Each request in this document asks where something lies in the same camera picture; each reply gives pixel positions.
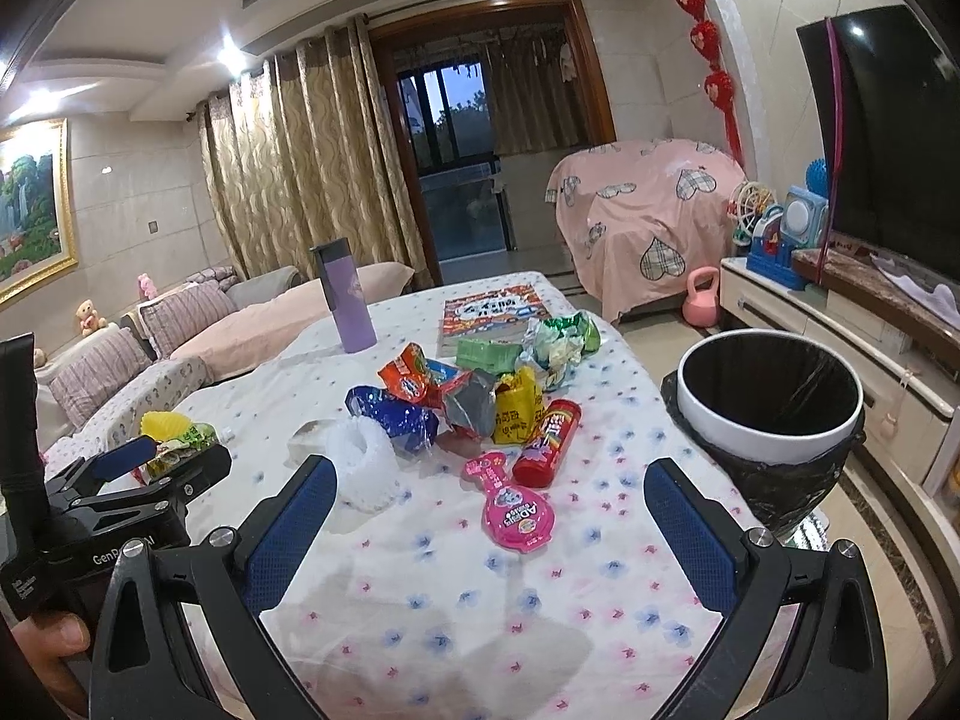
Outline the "person's left hand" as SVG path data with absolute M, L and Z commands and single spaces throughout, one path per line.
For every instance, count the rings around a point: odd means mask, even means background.
M 53 700 L 71 715 L 88 715 L 86 689 L 70 671 L 67 660 L 82 655 L 91 635 L 81 617 L 71 613 L 43 614 L 18 622 L 14 640 Z

